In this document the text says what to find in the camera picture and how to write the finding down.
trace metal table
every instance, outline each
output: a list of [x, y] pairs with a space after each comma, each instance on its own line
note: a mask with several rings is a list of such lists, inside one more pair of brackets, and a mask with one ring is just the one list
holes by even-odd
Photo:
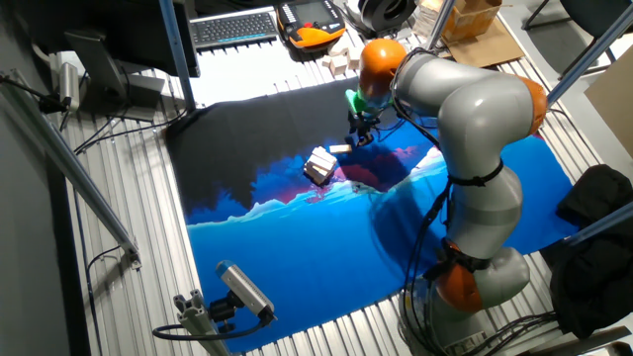
[[[355, 46], [363, 45], [353, 29], [346, 36]], [[414, 47], [423, 45], [424, 39], [411, 36], [402, 43]], [[311, 54], [304, 54], [303, 61], [296, 62], [280, 41], [205, 51], [198, 59], [202, 77], [192, 78], [192, 87], [199, 107], [226, 100], [274, 95], [358, 75], [358, 71], [347, 70], [332, 77]], [[500, 65], [498, 70], [531, 78], [546, 90], [551, 89], [527, 57]], [[173, 98], [183, 98], [177, 78], [154, 70], [142, 75], [166, 79], [165, 92]], [[175, 115], [174, 102], [163, 100], [161, 112], [156, 113], [157, 123], [164, 123]], [[560, 104], [555, 104], [554, 108], [566, 111]], [[82, 117], [82, 120], [70, 120], [63, 135], [71, 147], [76, 147], [105, 124], [109, 127], [102, 134], [116, 134], [148, 125], [119, 119], [108, 123], [105, 118]], [[539, 132], [572, 182], [576, 182], [590, 166], [601, 163], [585, 136], [565, 116], [548, 114]], [[127, 260], [118, 250], [97, 261], [90, 272], [104, 354], [205, 355], [198, 343], [169, 342], [151, 335], [154, 327], [177, 323], [173, 296], [200, 288], [162, 131], [146, 130], [102, 141], [81, 154], [79, 159], [126, 229], [136, 237], [142, 260], [139, 270], [128, 268]], [[81, 199], [78, 202], [79, 216], [74, 209], [73, 195], [69, 194], [68, 198], [77, 251], [81, 251], [82, 243], [79, 219], [85, 235], [87, 259], [117, 245]], [[77, 260], [79, 265], [86, 262], [80, 252]], [[511, 301], [481, 311], [494, 328], [521, 316], [552, 309], [548, 291], [550, 270], [540, 253], [529, 255], [527, 261], [531, 270], [530, 284]], [[98, 347], [88, 304], [86, 276], [80, 273], [90, 343], [96, 352]], [[398, 297], [391, 297], [246, 355], [410, 355], [398, 331], [398, 318]], [[524, 342], [515, 343], [506, 354], [519, 353], [561, 335], [556, 325], [550, 324], [528, 334], [522, 339]]]

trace blue mat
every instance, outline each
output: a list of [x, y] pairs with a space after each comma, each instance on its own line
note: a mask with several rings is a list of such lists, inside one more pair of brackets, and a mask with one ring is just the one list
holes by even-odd
[[[215, 269], [231, 260], [279, 317], [228, 340], [231, 351], [261, 347], [400, 288], [421, 217], [446, 183], [439, 152], [404, 125], [340, 157], [327, 186], [311, 184], [302, 166], [312, 149], [347, 134], [342, 93], [356, 84], [332, 85], [220, 105], [167, 142], [205, 300], [226, 295]], [[300, 100], [309, 94], [321, 101]], [[393, 123], [386, 119], [384, 127]], [[555, 216], [572, 186], [546, 143], [529, 137], [501, 156], [524, 195], [523, 216], [505, 245], [525, 254], [576, 232]], [[424, 268], [435, 261], [444, 219], [445, 211], [426, 236]], [[257, 319], [244, 309], [232, 322], [243, 330]]]
[[[506, 246], [530, 253], [577, 229], [555, 216], [571, 188], [544, 141], [530, 137], [507, 147], [503, 161], [521, 179], [523, 216]], [[288, 204], [269, 201], [241, 218], [190, 225], [189, 235], [210, 301], [226, 287], [214, 274], [219, 261], [235, 262], [275, 304], [279, 321], [227, 342], [231, 351], [261, 347], [297, 331], [355, 311], [402, 286], [421, 216], [446, 183], [442, 162], [416, 169], [387, 193], [336, 182], [318, 202], [304, 193]], [[445, 235], [439, 220], [426, 237], [423, 266]], [[256, 323], [248, 311], [235, 322]]]

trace screen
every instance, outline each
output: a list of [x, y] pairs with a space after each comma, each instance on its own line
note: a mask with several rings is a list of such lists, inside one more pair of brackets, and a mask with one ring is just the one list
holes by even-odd
[[295, 5], [295, 12], [302, 22], [329, 23], [332, 19], [332, 15], [322, 2]]

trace wooden block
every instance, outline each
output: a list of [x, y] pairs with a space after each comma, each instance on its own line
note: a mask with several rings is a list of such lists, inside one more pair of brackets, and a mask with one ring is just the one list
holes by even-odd
[[336, 153], [349, 153], [352, 151], [352, 146], [349, 144], [337, 144], [329, 147], [329, 152], [332, 154]]
[[351, 43], [345, 37], [341, 37], [336, 43], [327, 49], [327, 54], [332, 57], [337, 55], [347, 55], [347, 51], [350, 47], [352, 47]]
[[320, 61], [320, 65], [324, 67], [329, 67], [330, 63], [332, 63], [332, 57], [330, 57], [329, 55], [324, 55]]
[[325, 170], [326, 172], [329, 172], [334, 169], [334, 163], [328, 162], [325, 159], [322, 159], [315, 155], [310, 156], [310, 159], [308, 160], [308, 163], [306, 164], [316, 166], [320, 169]]
[[360, 53], [363, 48], [350, 48], [347, 52], [347, 67], [351, 70], [360, 69]]
[[314, 171], [311, 167], [304, 167], [304, 172], [308, 174], [317, 184], [321, 184], [325, 181], [325, 177], [319, 175], [316, 171]]
[[312, 170], [314, 173], [318, 174], [321, 177], [327, 177], [327, 175], [329, 174], [329, 172], [327, 172], [326, 170], [320, 169], [319, 167], [316, 167], [311, 164], [307, 164], [306, 168], [308, 168], [309, 170]]
[[332, 62], [329, 64], [329, 71], [332, 72], [333, 76], [345, 73], [345, 68], [347, 68], [347, 57], [342, 55], [333, 57]]
[[313, 149], [313, 155], [322, 158], [326, 161], [328, 161], [331, 164], [336, 164], [336, 157], [334, 157], [333, 155], [329, 154], [325, 148], [319, 146], [315, 149]]

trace orange device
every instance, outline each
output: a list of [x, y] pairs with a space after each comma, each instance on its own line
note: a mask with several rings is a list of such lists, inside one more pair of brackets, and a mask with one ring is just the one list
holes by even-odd
[[345, 20], [329, 0], [300, 0], [276, 8], [284, 40], [303, 50], [320, 50], [345, 33]]

